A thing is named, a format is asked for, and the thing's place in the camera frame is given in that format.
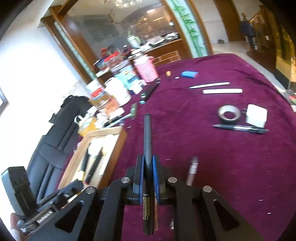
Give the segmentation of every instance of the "wooden tray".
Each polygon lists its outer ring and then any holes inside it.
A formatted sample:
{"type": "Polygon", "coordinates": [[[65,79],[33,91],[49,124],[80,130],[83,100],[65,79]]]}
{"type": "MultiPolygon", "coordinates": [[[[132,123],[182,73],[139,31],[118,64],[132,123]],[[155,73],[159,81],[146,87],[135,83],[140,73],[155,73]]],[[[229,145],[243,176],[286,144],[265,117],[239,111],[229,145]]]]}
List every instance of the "wooden tray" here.
{"type": "MultiPolygon", "coordinates": [[[[119,158],[122,147],[127,137],[127,132],[121,126],[111,127],[111,128],[96,130],[96,131],[90,131],[82,139],[79,147],[76,149],[75,153],[73,154],[62,176],[62,179],[59,183],[58,189],[64,188],[65,186],[67,186],[77,178],[76,177],[77,173],[80,170],[83,157],[85,155],[87,147],[91,143],[91,140],[94,138],[104,137],[108,134],[114,135],[114,139],[116,139],[114,140],[113,148],[110,147],[107,154],[102,157],[102,160],[100,161],[94,173],[94,176],[91,179],[90,184],[89,185],[84,184],[84,188],[88,186],[103,188],[109,185],[110,178],[113,173],[113,169],[117,164],[117,160],[119,158]]],[[[93,162],[94,162],[94,158],[91,157],[87,165],[86,174],[88,173],[93,162]]]]}

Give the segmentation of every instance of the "white ruler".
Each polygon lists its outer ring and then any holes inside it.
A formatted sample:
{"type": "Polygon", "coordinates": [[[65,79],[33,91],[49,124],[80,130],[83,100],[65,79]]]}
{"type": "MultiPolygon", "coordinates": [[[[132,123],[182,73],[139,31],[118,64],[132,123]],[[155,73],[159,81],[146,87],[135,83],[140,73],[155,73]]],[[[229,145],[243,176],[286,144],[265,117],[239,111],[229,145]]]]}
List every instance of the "white ruler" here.
{"type": "Polygon", "coordinates": [[[204,94],[242,93],[242,89],[212,89],[203,90],[204,94]]]}
{"type": "Polygon", "coordinates": [[[210,87],[210,86],[218,86],[218,85],[229,85],[229,82],[221,82],[221,83],[213,83],[213,84],[205,84],[205,85],[196,85],[191,86],[188,89],[197,89],[197,88],[203,88],[203,87],[210,87]]]}

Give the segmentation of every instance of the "green decorative strip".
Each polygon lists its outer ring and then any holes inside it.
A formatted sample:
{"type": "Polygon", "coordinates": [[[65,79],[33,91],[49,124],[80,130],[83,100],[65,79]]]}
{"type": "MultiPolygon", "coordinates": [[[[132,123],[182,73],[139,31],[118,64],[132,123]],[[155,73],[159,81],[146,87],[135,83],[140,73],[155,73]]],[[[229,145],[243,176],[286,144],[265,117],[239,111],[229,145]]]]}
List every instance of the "green decorative strip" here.
{"type": "Polygon", "coordinates": [[[167,0],[189,45],[194,58],[207,56],[207,48],[197,22],[185,0],[167,0]]]}
{"type": "Polygon", "coordinates": [[[78,51],[76,50],[76,48],[74,47],[74,45],[72,44],[72,42],[70,41],[70,39],[68,38],[68,36],[65,34],[65,32],[63,31],[63,29],[60,27],[60,25],[57,22],[54,22],[54,26],[56,27],[56,29],[58,30],[58,32],[61,34],[62,38],[65,40],[66,44],[68,45],[68,47],[70,48],[70,50],[72,51],[72,53],[75,55],[75,57],[77,58],[77,60],[79,61],[79,63],[82,65],[82,67],[84,68],[84,70],[90,76],[90,78],[92,80],[95,80],[97,77],[94,75],[94,73],[89,68],[89,66],[87,65],[87,63],[84,61],[84,59],[78,53],[78,51]]]}

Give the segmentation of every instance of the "small pink object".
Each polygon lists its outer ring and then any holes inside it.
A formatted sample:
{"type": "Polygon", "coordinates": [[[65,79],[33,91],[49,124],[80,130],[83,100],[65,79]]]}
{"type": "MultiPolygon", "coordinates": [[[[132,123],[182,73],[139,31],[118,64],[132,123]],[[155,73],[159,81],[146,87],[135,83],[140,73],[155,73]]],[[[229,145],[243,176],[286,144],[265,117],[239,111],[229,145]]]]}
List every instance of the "small pink object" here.
{"type": "Polygon", "coordinates": [[[149,56],[147,58],[147,61],[140,64],[135,63],[135,67],[138,70],[138,73],[146,82],[152,82],[158,78],[158,73],[155,69],[155,66],[153,65],[153,60],[154,57],[149,56]]]}

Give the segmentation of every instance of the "white box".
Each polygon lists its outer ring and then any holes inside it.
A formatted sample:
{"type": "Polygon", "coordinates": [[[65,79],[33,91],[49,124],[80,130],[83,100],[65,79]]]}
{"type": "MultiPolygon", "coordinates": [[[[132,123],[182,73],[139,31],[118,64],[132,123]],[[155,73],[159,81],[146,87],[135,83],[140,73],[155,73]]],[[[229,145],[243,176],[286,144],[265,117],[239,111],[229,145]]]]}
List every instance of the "white box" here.
{"type": "Polygon", "coordinates": [[[267,120],[267,109],[249,104],[246,112],[246,123],[257,127],[264,127],[267,120]]]}

